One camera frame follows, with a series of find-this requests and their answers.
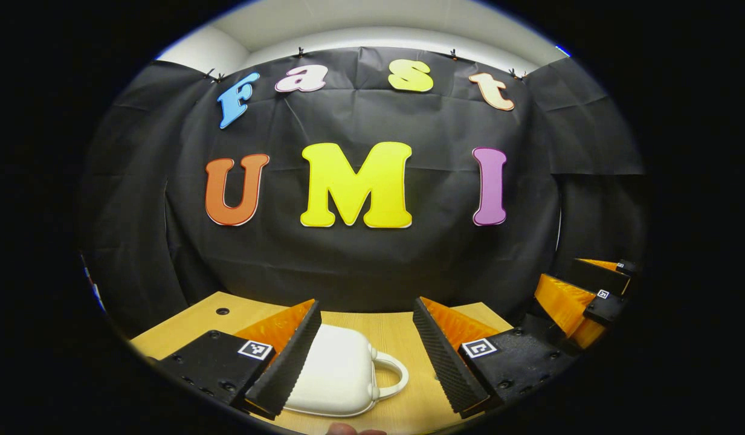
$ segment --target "white bag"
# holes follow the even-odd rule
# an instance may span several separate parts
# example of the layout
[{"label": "white bag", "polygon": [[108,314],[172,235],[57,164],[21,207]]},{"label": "white bag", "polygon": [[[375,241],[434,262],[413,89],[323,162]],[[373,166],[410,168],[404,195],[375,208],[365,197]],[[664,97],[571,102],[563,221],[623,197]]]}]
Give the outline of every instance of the white bag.
[{"label": "white bag", "polygon": [[[399,383],[378,388],[375,364],[397,372]],[[402,391],[408,380],[405,366],[378,352],[362,333],[322,324],[284,409],[314,416],[357,416]]]}]

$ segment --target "screw hole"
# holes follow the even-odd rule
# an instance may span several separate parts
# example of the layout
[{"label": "screw hole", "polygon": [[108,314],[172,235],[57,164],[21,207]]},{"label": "screw hole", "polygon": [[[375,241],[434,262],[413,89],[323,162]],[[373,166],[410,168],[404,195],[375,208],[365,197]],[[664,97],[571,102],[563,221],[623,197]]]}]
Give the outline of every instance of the screw hole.
[{"label": "screw hole", "polygon": [[219,386],[221,386],[226,391],[229,391],[230,393],[235,393],[235,385],[233,385],[231,382],[220,382]]}]

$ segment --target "white handle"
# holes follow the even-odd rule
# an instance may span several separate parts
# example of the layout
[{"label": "white handle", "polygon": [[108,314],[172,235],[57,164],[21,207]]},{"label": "white handle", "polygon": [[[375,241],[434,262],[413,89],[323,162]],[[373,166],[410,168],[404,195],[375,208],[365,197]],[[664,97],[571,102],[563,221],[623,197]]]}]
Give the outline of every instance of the white handle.
[{"label": "white handle", "polygon": [[373,363],[386,366],[399,374],[399,383],[394,386],[379,389],[380,393],[378,394],[377,400],[388,399],[405,388],[405,385],[407,385],[407,382],[410,380],[410,374],[408,373],[407,368],[400,363],[398,359],[392,357],[388,353],[380,352],[380,350],[376,350],[374,347],[372,350]]}]

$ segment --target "black fabric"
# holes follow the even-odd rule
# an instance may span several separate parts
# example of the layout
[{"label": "black fabric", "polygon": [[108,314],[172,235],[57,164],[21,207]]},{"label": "black fabric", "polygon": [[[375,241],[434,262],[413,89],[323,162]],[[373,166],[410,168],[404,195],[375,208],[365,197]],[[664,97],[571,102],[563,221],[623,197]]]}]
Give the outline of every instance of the black fabric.
[{"label": "black fabric", "polygon": [[525,77],[536,105],[535,135],[552,173],[643,174],[631,129],[606,91],[571,58]]},{"label": "black fabric", "polygon": [[[387,77],[395,59],[428,64],[433,89],[393,89]],[[329,68],[324,88],[275,91],[287,71],[313,63]],[[261,77],[248,110],[220,129],[217,98],[253,71]],[[515,109],[488,105],[468,80],[477,72],[504,82]],[[507,317],[526,308],[539,274],[560,258],[634,260],[642,250],[640,196],[626,193],[635,192],[621,181],[627,175],[616,176],[642,173],[640,157],[610,99],[571,60],[522,82],[469,60],[362,47],[274,60],[221,83],[203,76],[171,63],[148,66],[91,144],[80,244],[127,334],[218,290],[282,305],[316,298],[323,309],[351,312],[409,311],[424,295],[448,305],[482,301]],[[413,225],[368,228],[359,218],[348,227],[331,200],[331,228],[301,225],[309,176],[301,152],[324,141],[337,143],[356,171],[376,143],[411,146],[405,201]],[[477,147],[507,156],[501,225],[472,222]],[[270,156],[256,214],[238,227],[217,225],[204,206],[206,164],[235,160],[225,200],[238,204],[244,173],[237,163],[254,153]],[[360,217],[368,210],[369,199]],[[590,225],[596,221],[602,226]]]}]

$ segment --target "wooden tabletop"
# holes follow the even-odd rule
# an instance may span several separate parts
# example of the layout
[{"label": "wooden tabletop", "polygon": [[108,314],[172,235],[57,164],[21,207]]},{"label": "wooden tabletop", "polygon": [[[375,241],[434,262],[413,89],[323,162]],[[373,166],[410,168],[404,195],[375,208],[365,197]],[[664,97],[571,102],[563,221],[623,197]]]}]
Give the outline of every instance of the wooden tabletop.
[{"label": "wooden tabletop", "polygon": [[[217,314],[218,308],[227,308],[229,313]],[[133,338],[131,343],[144,355],[163,359],[207,330],[235,334],[284,308],[286,306],[216,292]],[[455,306],[455,309],[501,332],[512,328],[483,303]],[[402,393],[378,402],[369,412],[360,416],[328,418],[283,410],[275,421],[256,416],[257,418],[309,435],[325,435],[326,429],[334,421],[350,424],[360,432],[365,429],[379,429],[389,435],[430,433],[460,423],[460,416],[453,413],[439,381],[436,380],[434,368],[413,324],[412,311],[372,314],[322,311],[321,318],[325,324],[361,332],[373,347],[399,359],[409,371],[409,383]],[[379,387],[394,385],[398,381],[396,374],[386,369],[376,369],[375,372]]]}]

